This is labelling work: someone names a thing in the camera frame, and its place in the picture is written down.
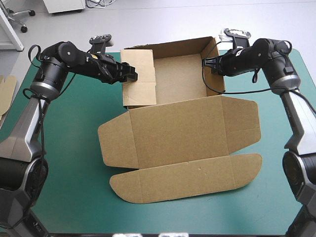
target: open cardboard box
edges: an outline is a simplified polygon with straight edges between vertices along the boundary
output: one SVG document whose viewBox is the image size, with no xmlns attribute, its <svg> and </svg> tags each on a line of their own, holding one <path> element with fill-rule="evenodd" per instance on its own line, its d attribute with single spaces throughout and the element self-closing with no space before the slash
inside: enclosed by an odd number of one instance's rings
<svg viewBox="0 0 316 237">
<path fill-rule="evenodd" d="M 204 37 L 121 50 L 121 61 L 133 65 L 139 74 L 137 82 L 123 84 L 123 105 L 131 109 L 217 94 L 201 79 L 202 59 L 219 55 L 215 44 L 215 38 Z M 210 68 L 205 68 L 205 79 L 224 90 L 223 77 L 211 74 Z"/>
<path fill-rule="evenodd" d="M 139 80 L 123 85 L 129 111 L 98 133 L 106 165 L 138 169 L 111 177 L 122 199 L 149 203 L 237 189 L 258 174 L 259 154 L 229 155 L 259 141 L 257 104 L 215 95 L 202 81 L 201 61 L 218 55 L 215 43 L 205 37 L 121 51 Z M 222 76 L 206 69 L 205 78 L 224 90 Z"/>
</svg>

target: black cable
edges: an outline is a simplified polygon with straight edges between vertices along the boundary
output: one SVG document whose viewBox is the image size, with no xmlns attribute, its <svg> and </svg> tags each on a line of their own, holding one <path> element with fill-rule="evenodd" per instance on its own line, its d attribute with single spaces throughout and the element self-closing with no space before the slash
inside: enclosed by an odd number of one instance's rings
<svg viewBox="0 0 316 237">
<path fill-rule="evenodd" d="M 65 86 L 65 88 L 60 92 L 59 96 L 61 96 L 61 95 L 65 92 L 65 90 L 67 90 L 68 86 L 70 86 L 70 84 L 71 84 L 71 82 L 74 80 L 75 76 L 76 76 L 76 73 L 73 74 L 73 76 L 71 77 L 71 79 L 70 79 L 70 81 L 68 82 L 68 84 L 67 84 L 67 85 Z"/>
<path fill-rule="evenodd" d="M 309 100 L 304 96 L 302 95 L 300 92 L 296 91 L 296 90 L 293 90 L 291 91 L 292 93 L 298 95 L 299 97 L 301 97 L 303 100 L 305 100 L 305 102 L 308 104 L 308 106 L 311 108 L 311 110 L 314 112 L 314 114 L 316 114 L 316 110 L 314 109 L 314 107 L 312 106 L 312 104 L 309 102 Z"/>
</svg>

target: cardboard box flap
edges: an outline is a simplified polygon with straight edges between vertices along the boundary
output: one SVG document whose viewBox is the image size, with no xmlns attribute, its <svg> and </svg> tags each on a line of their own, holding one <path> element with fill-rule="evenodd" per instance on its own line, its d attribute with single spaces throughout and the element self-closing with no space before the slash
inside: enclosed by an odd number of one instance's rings
<svg viewBox="0 0 316 237">
<path fill-rule="evenodd" d="M 156 77 L 154 68 L 153 51 L 147 49 L 124 49 L 120 51 L 122 62 L 128 62 L 135 67 L 138 74 L 136 82 L 122 84 L 123 105 L 155 105 Z"/>
<path fill-rule="evenodd" d="M 225 96 L 221 98 L 229 153 L 258 142 L 261 132 L 257 103 Z"/>
<path fill-rule="evenodd" d="M 261 164 L 259 154 L 207 158 L 114 175 L 110 185 L 128 202 L 165 201 L 243 187 Z"/>
<path fill-rule="evenodd" d="M 203 37 L 167 43 L 139 45 L 126 49 L 152 49 L 154 59 L 168 58 L 201 53 L 212 39 L 213 37 Z"/>
<path fill-rule="evenodd" d="M 98 132 L 106 165 L 140 169 L 227 156 L 260 139 L 257 104 L 223 96 L 133 109 Z"/>
<path fill-rule="evenodd" d="M 108 166 L 138 168 L 129 113 L 124 113 L 98 129 L 102 156 Z"/>
<path fill-rule="evenodd" d="M 0 76 L 0 119 L 11 106 L 12 96 L 16 86 L 16 77 L 8 76 L 5 80 Z"/>
</svg>

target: green tabletop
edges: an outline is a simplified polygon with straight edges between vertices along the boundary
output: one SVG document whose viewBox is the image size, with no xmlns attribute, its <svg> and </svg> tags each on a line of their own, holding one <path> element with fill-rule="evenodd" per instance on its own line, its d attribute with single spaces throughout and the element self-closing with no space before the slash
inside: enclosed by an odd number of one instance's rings
<svg viewBox="0 0 316 237">
<path fill-rule="evenodd" d="M 119 53 L 112 53 L 119 60 Z M 299 52 L 290 58 L 301 77 L 301 91 L 316 104 L 315 86 Z M 21 88 L 29 87 L 36 73 L 30 67 Z M 262 72 L 225 78 L 227 91 L 267 88 Z M 236 154 L 260 153 L 262 169 L 244 188 L 164 201 L 131 204 L 112 191 L 109 179 L 128 169 L 103 164 L 97 128 L 125 112 L 121 84 L 102 84 L 76 76 L 69 89 L 53 101 L 45 119 L 49 175 L 33 208 L 50 232 L 283 234 L 300 204 L 294 199 L 282 170 L 283 148 L 291 129 L 280 98 L 271 92 L 235 96 L 259 105 L 262 138 Z M 19 91 L 0 130 L 9 135 L 28 100 Z"/>
</svg>

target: flattened cardboard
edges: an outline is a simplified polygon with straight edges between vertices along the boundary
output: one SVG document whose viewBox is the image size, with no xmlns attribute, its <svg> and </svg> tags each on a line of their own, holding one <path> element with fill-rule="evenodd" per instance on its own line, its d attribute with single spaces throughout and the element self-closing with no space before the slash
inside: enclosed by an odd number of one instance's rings
<svg viewBox="0 0 316 237">
<path fill-rule="evenodd" d="M 165 201 L 241 188 L 261 164 L 259 154 L 206 158 L 114 175 L 110 185 L 128 202 Z"/>
<path fill-rule="evenodd" d="M 11 106 L 12 96 L 16 85 L 16 78 L 8 76 L 5 80 L 0 76 L 0 120 Z"/>
<path fill-rule="evenodd" d="M 123 105 L 155 105 L 157 100 L 153 51 L 124 49 L 120 51 L 120 56 L 122 62 L 133 65 L 138 74 L 136 82 L 125 82 L 122 85 Z"/>
<path fill-rule="evenodd" d="M 126 92 L 129 88 L 123 86 L 123 103 L 129 109 L 133 109 L 135 106 L 153 105 L 154 98 L 157 100 L 155 104 L 160 105 L 217 94 L 205 87 L 201 73 L 202 59 L 207 56 L 213 57 L 219 55 L 216 41 L 213 37 L 128 48 L 128 55 L 123 55 L 121 57 L 122 61 L 128 62 L 133 66 L 136 65 L 136 71 L 142 73 L 137 68 L 140 64 L 140 50 L 150 50 L 153 53 L 153 63 L 156 72 L 156 91 L 153 88 L 145 89 L 142 86 L 135 86 L 133 91 Z M 207 83 L 217 90 L 224 90 L 223 77 L 211 74 L 208 69 L 205 71 L 205 80 Z"/>
<path fill-rule="evenodd" d="M 258 106 L 211 96 L 143 107 L 101 125 L 98 134 L 108 166 L 144 169 L 222 157 L 260 140 Z"/>
</svg>

